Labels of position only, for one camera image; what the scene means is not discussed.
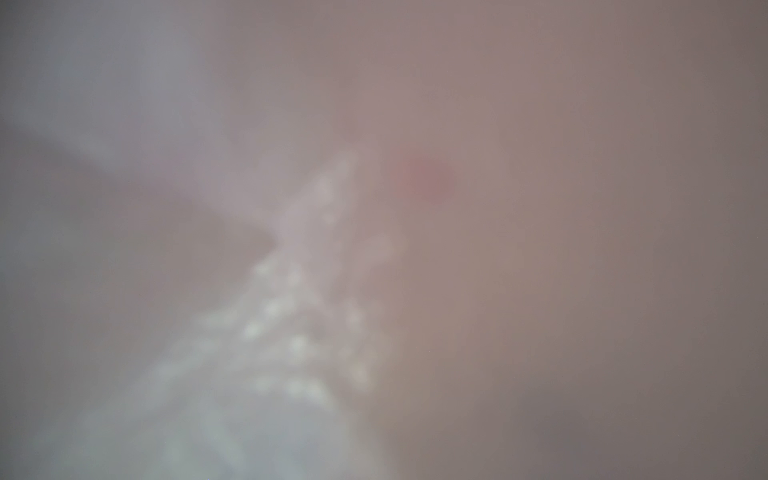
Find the pink plastic bag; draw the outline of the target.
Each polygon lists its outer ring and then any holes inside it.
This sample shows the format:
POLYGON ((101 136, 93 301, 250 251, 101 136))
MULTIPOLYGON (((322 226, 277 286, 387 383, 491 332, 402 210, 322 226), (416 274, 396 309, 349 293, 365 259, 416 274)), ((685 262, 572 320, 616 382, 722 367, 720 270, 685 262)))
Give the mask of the pink plastic bag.
POLYGON ((763 1, 5 1, 5 479, 763 479, 763 1))

